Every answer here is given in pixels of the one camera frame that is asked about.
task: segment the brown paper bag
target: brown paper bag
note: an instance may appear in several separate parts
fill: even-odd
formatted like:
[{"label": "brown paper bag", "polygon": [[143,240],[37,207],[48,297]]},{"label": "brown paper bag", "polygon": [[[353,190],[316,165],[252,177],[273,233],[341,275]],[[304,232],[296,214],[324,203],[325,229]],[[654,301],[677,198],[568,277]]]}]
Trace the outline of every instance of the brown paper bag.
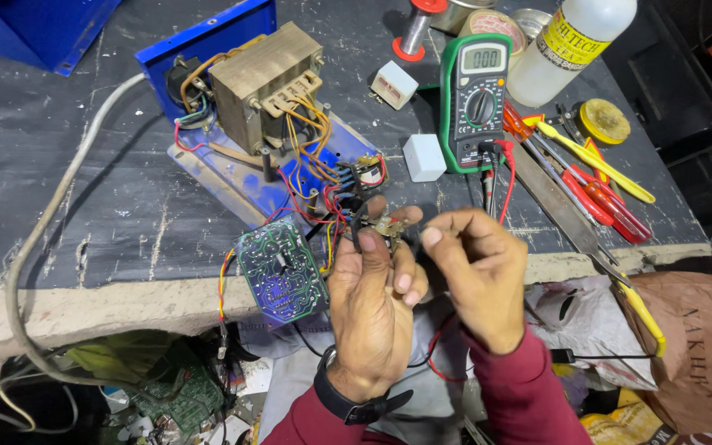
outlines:
[{"label": "brown paper bag", "polygon": [[664,357],[653,360],[659,390],[644,399],[681,435],[712,431],[712,276],[657,272],[631,280],[667,339]]}]

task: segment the white plastic block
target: white plastic block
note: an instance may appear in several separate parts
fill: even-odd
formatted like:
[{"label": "white plastic block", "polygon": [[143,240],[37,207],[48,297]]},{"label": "white plastic block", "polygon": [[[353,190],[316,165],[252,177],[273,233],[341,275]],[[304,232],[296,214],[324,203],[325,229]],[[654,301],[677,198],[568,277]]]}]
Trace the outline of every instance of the white plastic block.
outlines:
[{"label": "white plastic block", "polygon": [[411,135],[403,147],[403,155],[413,182],[436,180],[447,170],[436,135]]},{"label": "white plastic block", "polygon": [[403,71],[403,68],[397,66],[394,61],[390,61],[378,70],[371,86],[372,91],[383,97],[395,110],[406,105],[418,87],[419,82]]}]

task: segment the printed circuit board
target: printed circuit board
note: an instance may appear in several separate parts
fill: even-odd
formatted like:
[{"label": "printed circuit board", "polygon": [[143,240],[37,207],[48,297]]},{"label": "printed circuit board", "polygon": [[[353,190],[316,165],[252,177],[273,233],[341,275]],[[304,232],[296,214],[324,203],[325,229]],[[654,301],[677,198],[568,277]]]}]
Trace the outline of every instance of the printed circuit board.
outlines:
[{"label": "printed circuit board", "polygon": [[328,289],[291,213],[237,239],[235,252],[268,330],[328,307]]}]

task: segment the black watch strap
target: black watch strap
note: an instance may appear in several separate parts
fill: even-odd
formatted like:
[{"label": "black watch strap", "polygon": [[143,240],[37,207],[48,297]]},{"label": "black watch strap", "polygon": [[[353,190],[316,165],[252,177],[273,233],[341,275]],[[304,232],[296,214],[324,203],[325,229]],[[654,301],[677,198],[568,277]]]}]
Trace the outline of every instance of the black watch strap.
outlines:
[{"label": "black watch strap", "polygon": [[385,413],[397,410],[401,406],[408,403],[411,396],[414,395],[413,389],[396,395],[391,399],[387,399],[389,391],[378,398],[372,398],[364,403],[356,403],[348,400],[340,391],[335,389],[326,375],[326,367],[334,354],[334,345],[331,345],[323,353],[320,364],[317,367],[315,375],[315,393],[332,414],[344,420],[345,425],[363,425],[371,424],[377,421]]}]

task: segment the workbench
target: workbench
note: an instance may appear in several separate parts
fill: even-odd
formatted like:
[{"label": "workbench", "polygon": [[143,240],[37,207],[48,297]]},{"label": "workbench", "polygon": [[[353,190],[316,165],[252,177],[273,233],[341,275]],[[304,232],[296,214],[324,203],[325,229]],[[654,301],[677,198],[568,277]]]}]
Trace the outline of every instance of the workbench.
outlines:
[{"label": "workbench", "polygon": [[[6,266],[54,193],[98,108],[139,72],[134,53],[234,3],[123,2],[69,77],[0,59],[0,356],[19,352],[5,317]],[[409,179],[401,148],[412,134],[437,131],[435,99],[418,94],[395,111],[370,96],[374,75],[389,60],[420,85],[438,83],[440,54],[451,37],[431,30],[423,43],[425,58],[405,63],[392,53],[391,41],[403,31],[407,0],[277,3],[279,25],[295,21],[324,47],[327,63],[318,100],[330,103],[385,155],[391,179],[380,191],[390,208],[419,205],[426,221],[441,211],[482,205],[478,173],[446,174],[430,183]],[[524,7],[553,13],[557,2],[501,0],[496,9],[510,14]],[[606,150],[606,160],[658,198],[648,205],[626,195],[628,207],[653,230],[648,242],[631,246],[610,227],[599,230],[600,240],[627,271],[709,254],[701,227],[600,58],[557,101],[572,105],[593,97],[618,105],[631,122],[628,141]],[[554,106],[519,111],[551,114]],[[172,131],[146,82],[105,120],[21,277],[21,288],[29,289],[21,292],[21,304],[39,344],[56,346],[130,329],[196,334],[215,324],[219,269],[232,240],[249,228],[166,155]],[[508,179],[509,171],[502,169],[500,189]],[[520,185],[506,226],[529,244],[528,283],[596,274]],[[412,244],[421,227],[409,229]],[[233,266],[229,275],[238,272]],[[228,280],[228,316],[253,314],[244,280]]]}]

